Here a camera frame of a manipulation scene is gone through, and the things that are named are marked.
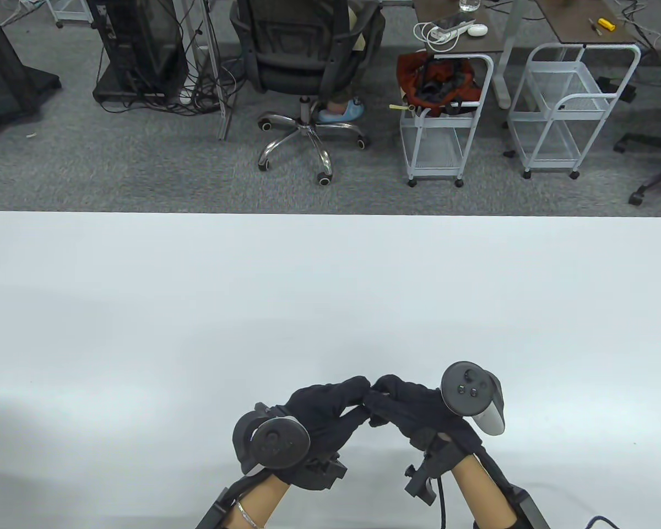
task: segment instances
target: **black glove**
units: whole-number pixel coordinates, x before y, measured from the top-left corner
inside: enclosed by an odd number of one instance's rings
[[[373,428],[393,423],[407,438],[419,430],[431,429],[447,434],[463,451],[474,454],[482,446],[475,430],[443,402],[440,390],[385,375],[365,396],[364,405],[372,413]]]
[[[308,431],[311,446],[306,459],[292,468],[274,471],[287,484],[295,483],[296,474],[315,460],[324,461],[348,442],[358,426],[370,417],[362,405],[370,390],[365,377],[353,377],[340,384],[326,384],[301,388],[294,392],[284,407]],[[346,408],[357,406],[341,417]]]

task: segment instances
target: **pant leg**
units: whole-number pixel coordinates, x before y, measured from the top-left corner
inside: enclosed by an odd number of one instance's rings
[[[335,94],[330,96],[330,102],[343,104],[354,98],[357,95],[357,89],[362,81],[363,74],[364,70],[357,70],[348,86],[343,88],[343,90],[336,91]]]

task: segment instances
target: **orange bag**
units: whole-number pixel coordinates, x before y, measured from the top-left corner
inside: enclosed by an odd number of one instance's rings
[[[475,83],[475,70],[469,61],[460,58],[437,60],[426,51],[399,55],[397,81],[406,93],[408,104],[416,108],[431,109],[429,116],[442,113],[463,114],[474,109],[463,109],[464,101],[479,101],[482,88]],[[458,108],[450,103],[455,101]]]

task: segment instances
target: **bracelet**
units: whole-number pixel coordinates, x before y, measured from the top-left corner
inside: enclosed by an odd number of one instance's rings
[[[237,509],[240,511],[240,514],[242,514],[242,518],[245,519],[245,521],[250,524],[250,527],[252,529],[263,529],[262,527],[257,526],[257,524],[254,522],[252,518],[250,518],[250,515],[245,512],[245,509],[242,508],[242,504],[239,501],[236,501],[237,504]]]

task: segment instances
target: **person's foot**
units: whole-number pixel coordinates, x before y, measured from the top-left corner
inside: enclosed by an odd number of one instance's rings
[[[345,112],[334,112],[329,109],[318,113],[318,123],[339,123],[340,121],[355,121],[364,114],[365,106],[355,99],[348,101]]]

